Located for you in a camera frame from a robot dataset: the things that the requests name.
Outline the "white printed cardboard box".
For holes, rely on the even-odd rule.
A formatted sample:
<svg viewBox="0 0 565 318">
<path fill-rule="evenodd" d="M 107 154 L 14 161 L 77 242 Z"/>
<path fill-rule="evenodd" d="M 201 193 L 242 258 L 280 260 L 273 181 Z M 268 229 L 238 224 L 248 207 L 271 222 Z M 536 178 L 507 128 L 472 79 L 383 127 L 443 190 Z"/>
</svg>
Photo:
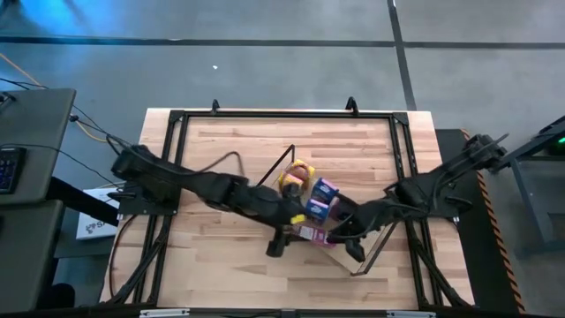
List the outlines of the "white printed cardboard box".
<svg viewBox="0 0 565 318">
<path fill-rule="evenodd" d="M 108 203 L 114 208 L 119 208 L 119 202 L 112 200 L 109 197 L 109 193 L 113 193 L 117 190 L 116 187 L 108 188 L 95 188 L 86 189 L 84 193 L 90 195 L 91 197 L 97 199 L 98 201 L 103 201 Z M 77 240 L 88 240 L 88 239 L 99 239 L 115 236 L 117 233 L 117 227 L 99 221 L 97 219 L 88 216 L 87 214 L 80 213 L 76 231 Z"/>
</svg>

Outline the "grey metal stand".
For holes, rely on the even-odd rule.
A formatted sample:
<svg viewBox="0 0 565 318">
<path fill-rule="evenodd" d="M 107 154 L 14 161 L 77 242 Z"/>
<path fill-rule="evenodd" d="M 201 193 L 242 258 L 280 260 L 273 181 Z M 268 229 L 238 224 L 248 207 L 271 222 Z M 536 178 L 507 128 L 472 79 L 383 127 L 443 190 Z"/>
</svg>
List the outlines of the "grey metal stand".
<svg viewBox="0 0 565 318">
<path fill-rule="evenodd" d="M 551 156 L 546 147 L 565 133 L 565 115 L 542 128 L 531 140 L 505 155 L 493 169 L 510 168 L 539 241 L 518 254 L 565 252 L 565 156 Z"/>
</svg>

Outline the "wooden shelf with black frame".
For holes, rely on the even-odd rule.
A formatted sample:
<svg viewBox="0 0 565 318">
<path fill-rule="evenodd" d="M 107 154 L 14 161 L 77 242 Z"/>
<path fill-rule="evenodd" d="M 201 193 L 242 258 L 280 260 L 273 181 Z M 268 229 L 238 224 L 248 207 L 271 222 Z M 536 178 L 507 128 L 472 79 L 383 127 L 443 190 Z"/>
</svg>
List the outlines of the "wooden shelf with black frame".
<svg viewBox="0 0 565 318">
<path fill-rule="evenodd" d="M 286 170 L 290 165 L 296 160 L 295 156 L 295 146 L 290 145 L 282 155 L 275 161 L 273 166 L 267 171 L 267 173 L 261 178 L 259 183 L 262 185 L 264 183 L 269 183 L 272 187 L 279 190 L 278 178 L 283 174 L 287 173 Z M 318 180 L 313 176 L 312 181 L 304 185 L 304 192 L 301 194 L 301 202 L 305 208 L 305 204 L 309 199 L 311 199 L 311 191 L 313 184 Z M 340 202 L 354 202 L 353 199 L 347 197 L 339 191 L 336 195 L 339 197 Z M 304 240 L 311 243 L 315 247 L 319 248 L 324 254 L 328 255 L 333 261 L 335 261 L 339 266 L 343 267 L 345 270 L 349 271 L 353 276 L 363 276 L 367 274 L 373 264 L 376 262 L 377 257 L 383 250 L 388 239 L 392 236 L 392 233 L 396 229 L 398 220 L 392 213 L 393 209 L 389 210 L 389 218 L 386 219 L 384 216 L 380 216 L 379 220 L 381 226 L 377 231 L 371 231 L 367 234 L 365 238 L 360 239 L 360 245 L 365 249 L 365 261 L 357 262 L 345 251 L 345 244 L 335 244 L 333 248 L 326 248 L 322 246 L 317 246 L 312 242 Z M 305 214 L 305 221 L 300 225 L 309 226 L 313 228 L 319 228 L 328 233 L 328 242 L 330 242 L 330 231 L 339 224 L 339 221 L 327 218 L 325 222 L 319 223 L 313 220 Z"/>
</svg>

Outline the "grey desk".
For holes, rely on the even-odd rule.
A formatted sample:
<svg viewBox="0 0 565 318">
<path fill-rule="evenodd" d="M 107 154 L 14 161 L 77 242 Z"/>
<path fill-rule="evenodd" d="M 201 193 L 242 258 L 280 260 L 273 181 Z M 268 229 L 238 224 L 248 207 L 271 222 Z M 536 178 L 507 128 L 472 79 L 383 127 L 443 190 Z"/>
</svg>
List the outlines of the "grey desk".
<svg viewBox="0 0 565 318">
<path fill-rule="evenodd" d="M 0 205 L 45 199 L 76 91 L 71 88 L 3 91 L 0 148 L 24 148 L 13 193 L 0 192 Z"/>
</svg>

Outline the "black device with green light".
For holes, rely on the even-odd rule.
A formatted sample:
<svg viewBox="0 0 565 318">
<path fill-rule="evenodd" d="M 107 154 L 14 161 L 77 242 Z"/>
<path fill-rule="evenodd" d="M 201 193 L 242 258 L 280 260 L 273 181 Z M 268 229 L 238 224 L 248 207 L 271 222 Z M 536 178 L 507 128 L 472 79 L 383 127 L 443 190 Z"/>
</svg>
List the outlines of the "black device with green light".
<svg viewBox="0 0 565 318">
<path fill-rule="evenodd" d="M 546 152 L 551 156 L 565 156 L 565 132 L 550 140 Z"/>
</svg>

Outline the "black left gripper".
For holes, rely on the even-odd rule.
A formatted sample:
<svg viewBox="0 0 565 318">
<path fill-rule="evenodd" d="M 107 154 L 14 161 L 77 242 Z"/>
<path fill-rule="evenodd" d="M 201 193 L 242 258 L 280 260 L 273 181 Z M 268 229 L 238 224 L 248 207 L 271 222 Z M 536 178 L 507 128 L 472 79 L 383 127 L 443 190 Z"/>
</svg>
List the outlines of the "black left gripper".
<svg viewBox="0 0 565 318">
<path fill-rule="evenodd" d="M 266 255 L 280 258 L 286 246 L 299 241 L 295 229 L 305 221 L 305 208 L 301 202 L 302 189 L 296 183 L 282 188 L 282 198 L 277 202 L 275 214 L 275 234 L 268 242 Z"/>
</svg>

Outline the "black desk crossbar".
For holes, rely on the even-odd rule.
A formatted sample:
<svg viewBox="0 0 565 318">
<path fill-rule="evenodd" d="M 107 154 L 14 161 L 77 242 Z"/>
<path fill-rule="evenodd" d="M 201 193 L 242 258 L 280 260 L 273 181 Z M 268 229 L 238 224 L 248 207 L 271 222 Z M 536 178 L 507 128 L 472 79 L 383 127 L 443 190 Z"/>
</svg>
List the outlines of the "black desk crossbar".
<svg viewBox="0 0 565 318">
<path fill-rule="evenodd" d="M 62 201 L 67 208 L 84 213 L 98 221 L 118 226 L 117 208 L 84 193 L 59 178 L 51 178 L 46 199 Z"/>
</svg>

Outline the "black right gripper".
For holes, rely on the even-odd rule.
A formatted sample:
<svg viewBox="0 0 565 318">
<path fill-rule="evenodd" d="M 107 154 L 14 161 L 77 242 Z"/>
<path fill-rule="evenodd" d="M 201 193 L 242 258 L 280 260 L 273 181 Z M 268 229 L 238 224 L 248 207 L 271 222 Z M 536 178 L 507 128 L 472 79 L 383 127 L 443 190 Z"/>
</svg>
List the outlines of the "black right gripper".
<svg viewBox="0 0 565 318">
<path fill-rule="evenodd" d="M 345 244 L 345 251 L 357 262 L 365 261 L 365 249 L 360 245 L 371 231 L 380 228 L 380 213 L 384 201 L 368 201 L 363 204 L 340 202 L 338 204 L 339 224 L 330 231 L 330 242 Z"/>
</svg>

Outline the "black mat with hazard stripe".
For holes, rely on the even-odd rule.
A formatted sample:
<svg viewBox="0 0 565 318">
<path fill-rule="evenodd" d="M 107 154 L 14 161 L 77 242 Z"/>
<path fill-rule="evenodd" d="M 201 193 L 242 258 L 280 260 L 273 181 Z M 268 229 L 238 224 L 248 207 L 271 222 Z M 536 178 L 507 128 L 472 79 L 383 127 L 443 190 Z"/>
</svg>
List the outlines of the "black mat with hazard stripe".
<svg viewBox="0 0 565 318">
<path fill-rule="evenodd" d="M 473 170 L 463 175 L 454 195 L 472 203 L 457 229 L 475 305 L 487 311 L 524 314 L 524 302 L 484 174 Z"/>
</svg>

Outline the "yellow cereal box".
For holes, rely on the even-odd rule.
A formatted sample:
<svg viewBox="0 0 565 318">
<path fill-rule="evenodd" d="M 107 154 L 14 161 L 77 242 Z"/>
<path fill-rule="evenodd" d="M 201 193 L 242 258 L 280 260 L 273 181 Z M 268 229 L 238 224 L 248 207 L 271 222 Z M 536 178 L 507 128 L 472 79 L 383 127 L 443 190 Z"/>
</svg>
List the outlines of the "yellow cereal box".
<svg viewBox="0 0 565 318">
<path fill-rule="evenodd" d="M 283 173 L 278 178 L 279 190 L 281 193 L 302 194 L 304 192 L 305 181 L 289 173 Z"/>
<path fill-rule="evenodd" d="M 305 185 L 307 185 L 312 181 L 315 169 L 308 163 L 296 159 L 286 172 L 292 177 L 300 179 Z"/>
</svg>

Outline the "black metal table frame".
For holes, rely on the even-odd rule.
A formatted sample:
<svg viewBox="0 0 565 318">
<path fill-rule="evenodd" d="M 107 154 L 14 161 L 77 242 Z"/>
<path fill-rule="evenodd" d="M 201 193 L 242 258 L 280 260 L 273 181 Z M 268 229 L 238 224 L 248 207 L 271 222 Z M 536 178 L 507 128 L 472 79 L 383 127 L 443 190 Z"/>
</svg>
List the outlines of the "black metal table frame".
<svg viewBox="0 0 565 318">
<path fill-rule="evenodd" d="M 299 159 L 354 201 L 379 198 L 396 181 L 388 122 L 378 110 L 221 110 L 191 117 L 184 166 L 216 162 L 220 172 L 259 181 L 294 145 Z M 414 309 L 411 258 L 397 225 L 369 273 L 351 276 L 319 248 L 290 244 L 266 255 L 273 230 L 212 210 L 183 193 L 172 222 L 158 303 L 162 307 Z"/>
</svg>

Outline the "black keyboard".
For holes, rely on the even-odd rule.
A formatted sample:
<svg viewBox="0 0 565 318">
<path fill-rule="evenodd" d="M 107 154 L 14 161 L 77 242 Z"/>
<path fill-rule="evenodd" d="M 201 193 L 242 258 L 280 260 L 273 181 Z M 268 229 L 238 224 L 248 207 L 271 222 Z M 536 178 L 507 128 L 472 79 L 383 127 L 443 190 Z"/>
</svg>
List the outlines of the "black keyboard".
<svg viewBox="0 0 565 318">
<path fill-rule="evenodd" d="M 0 148 L 0 194 L 15 192 L 25 161 L 25 148 Z"/>
</svg>

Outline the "grey cabinet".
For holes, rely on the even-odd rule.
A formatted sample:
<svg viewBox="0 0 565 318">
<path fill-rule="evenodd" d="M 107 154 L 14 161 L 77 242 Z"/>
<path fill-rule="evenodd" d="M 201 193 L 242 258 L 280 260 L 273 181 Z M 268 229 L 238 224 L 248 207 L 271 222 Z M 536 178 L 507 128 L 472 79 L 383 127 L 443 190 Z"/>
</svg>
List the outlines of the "grey cabinet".
<svg viewBox="0 0 565 318">
<path fill-rule="evenodd" d="M 52 279 L 64 204 L 0 206 L 0 314 L 36 309 Z"/>
</svg>

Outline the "silver metal bracket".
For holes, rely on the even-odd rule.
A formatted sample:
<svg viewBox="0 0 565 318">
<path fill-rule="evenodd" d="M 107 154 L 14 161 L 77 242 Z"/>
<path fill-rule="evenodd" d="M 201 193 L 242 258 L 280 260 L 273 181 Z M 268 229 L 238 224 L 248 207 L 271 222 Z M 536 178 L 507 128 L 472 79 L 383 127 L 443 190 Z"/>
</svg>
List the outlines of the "silver metal bracket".
<svg viewBox="0 0 565 318">
<path fill-rule="evenodd" d="M 186 318 L 190 316 L 187 308 L 147 309 L 139 312 L 139 318 Z"/>
<path fill-rule="evenodd" d="M 436 318 L 436 313 L 426 311 L 388 310 L 387 318 Z"/>
</svg>

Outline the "blue cereal box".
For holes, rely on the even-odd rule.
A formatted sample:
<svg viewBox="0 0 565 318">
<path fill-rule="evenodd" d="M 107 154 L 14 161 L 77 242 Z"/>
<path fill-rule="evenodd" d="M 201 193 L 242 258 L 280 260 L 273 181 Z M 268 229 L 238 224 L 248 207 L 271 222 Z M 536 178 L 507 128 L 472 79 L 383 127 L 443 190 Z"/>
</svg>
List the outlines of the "blue cereal box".
<svg viewBox="0 0 565 318">
<path fill-rule="evenodd" d="M 325 178 L 319 178 L 311 191 L 311 198 L 324 204 L 329 204 L 339 193 L 339 189 Z"/>
<path fill-rule="evenodd" d="M 305 204 L 306 215 L 319 223 L 326 221 L 329 211 L 330 206 L 328 204 L 322 203 L 315 199 L 309 199 Z"/>
</svg>

